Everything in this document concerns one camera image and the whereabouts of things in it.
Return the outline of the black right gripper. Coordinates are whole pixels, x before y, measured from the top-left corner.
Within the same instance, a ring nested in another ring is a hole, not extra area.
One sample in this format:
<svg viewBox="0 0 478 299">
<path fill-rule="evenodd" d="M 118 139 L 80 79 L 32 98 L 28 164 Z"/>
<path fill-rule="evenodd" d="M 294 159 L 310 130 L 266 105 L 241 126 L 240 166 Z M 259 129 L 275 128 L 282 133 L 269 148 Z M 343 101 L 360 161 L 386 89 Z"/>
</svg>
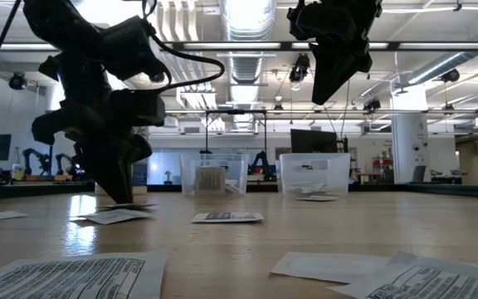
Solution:
<svg viewBox="0 0 478 299">
<path fill-rule="evenodd" d="M 312 102 L 323 105 L 357 71 L 373 64 L 368 35 L 383 12 L 382 0 L 329 0 L 305 6 L 305 31 L 315 57 Z"/>
</svg>

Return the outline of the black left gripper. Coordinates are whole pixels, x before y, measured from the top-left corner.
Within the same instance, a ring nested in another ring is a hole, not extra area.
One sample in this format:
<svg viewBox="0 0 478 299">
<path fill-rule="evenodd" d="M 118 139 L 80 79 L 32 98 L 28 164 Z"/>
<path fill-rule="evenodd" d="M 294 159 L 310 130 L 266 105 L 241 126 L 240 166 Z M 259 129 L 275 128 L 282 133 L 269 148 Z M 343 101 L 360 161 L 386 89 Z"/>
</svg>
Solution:
<svg viewBox="0 0 478 299">
<path fill-rule="evenodd" d="M 115 203 L 133 203 L 133 164 L 152 154 L 148 141 L 132 131 L 152 125 L 151 90 L 115 90 L 107 75 L 120 80 L 144 73 L 147 63 L 45 61 L 40 73 L 62 85 L 61 107 L 32 122 L 34 140 L 55 144 L 63 132 L 75 146 L 75 161 Z"/>
</svg>

